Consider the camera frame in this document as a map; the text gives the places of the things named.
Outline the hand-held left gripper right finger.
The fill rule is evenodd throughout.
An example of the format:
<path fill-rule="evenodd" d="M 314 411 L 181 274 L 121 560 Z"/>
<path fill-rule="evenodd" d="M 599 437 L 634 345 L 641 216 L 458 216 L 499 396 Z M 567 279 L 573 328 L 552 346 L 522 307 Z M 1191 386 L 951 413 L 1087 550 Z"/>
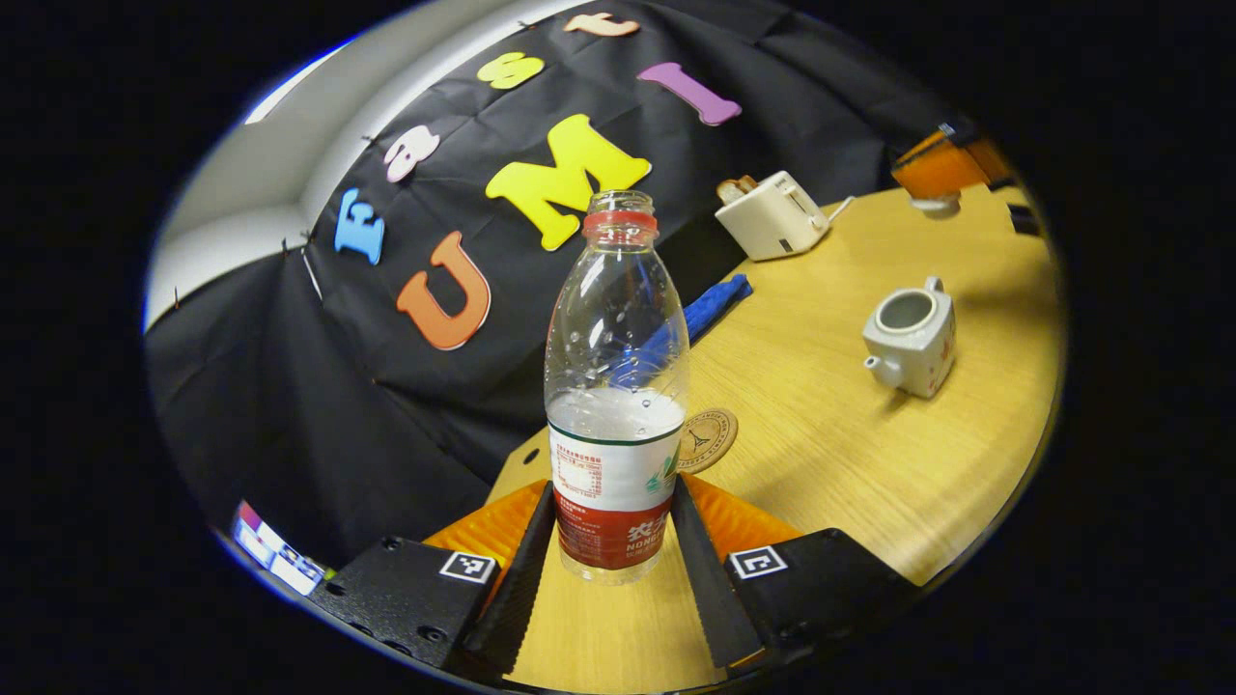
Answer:
<path fill-rule="evenodd" d="M 838 650 L 918 597 L 843 531 L 801 534 L 697 476 L 680 475 L 671 513 L 708 650 L 728 672 Z"/>

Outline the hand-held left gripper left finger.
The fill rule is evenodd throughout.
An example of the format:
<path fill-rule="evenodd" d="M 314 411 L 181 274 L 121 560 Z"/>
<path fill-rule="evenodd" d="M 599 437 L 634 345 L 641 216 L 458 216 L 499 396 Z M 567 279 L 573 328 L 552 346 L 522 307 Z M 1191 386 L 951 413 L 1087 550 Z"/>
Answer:
<path fill-rule="evenodd" d="M 514 669 L 552 533 L 548 480 L 428 540 L 384 537 L 309 595 L 389 650 L 468 679 Z"/>

